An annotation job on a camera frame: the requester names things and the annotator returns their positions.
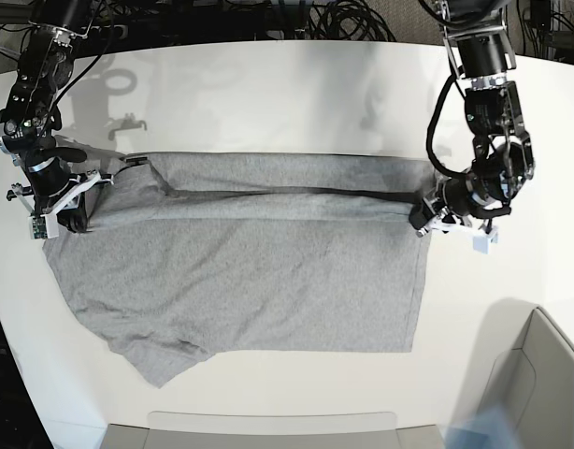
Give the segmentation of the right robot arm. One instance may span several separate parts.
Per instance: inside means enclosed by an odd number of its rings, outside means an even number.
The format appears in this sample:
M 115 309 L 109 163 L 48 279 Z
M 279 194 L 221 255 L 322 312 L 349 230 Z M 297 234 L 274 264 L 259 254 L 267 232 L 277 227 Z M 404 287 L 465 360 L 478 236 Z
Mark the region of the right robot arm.
M 32 35 L 18 60 L 7 104 L 0 110 L 0 149 L 29 181 L 26 186 L 13 184 L 7 199 L 24 203 L 35 239 L 55 239 L 62 227 L 86 232 L 85 194 L 111 179 L 98 170 L 74 171 L 86 162 L 87 153 L 60 146 L 53 136 L 62 128 L 58 104 L 79 81 L 73 73 L 78 45 L 104 6 L 103 1 L 36 2 L 30 17 Z

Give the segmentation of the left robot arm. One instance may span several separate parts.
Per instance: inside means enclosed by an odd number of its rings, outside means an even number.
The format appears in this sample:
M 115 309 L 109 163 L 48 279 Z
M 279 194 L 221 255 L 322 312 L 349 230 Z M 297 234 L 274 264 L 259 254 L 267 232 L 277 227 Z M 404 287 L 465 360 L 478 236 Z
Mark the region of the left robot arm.
M 509 80 L 516 57 L 505 24 L 504 1 L 422 1 L 421 8 L 438 23 L 448 55 L 446 79 L 427 127 L 425 150 L 438 173 L 436 186 L 409 216 L 418 236 L 433 230 L 468 230 L 492 239 L 493 221 L 511 213 L 511 204 L 533 179 L 535 160 L 524 125 L 517 85 Z M 437 157 L 434 137 L 452 86 L 462 91 L 466 124 L 471 132 L 473 160 L 456 171 Z

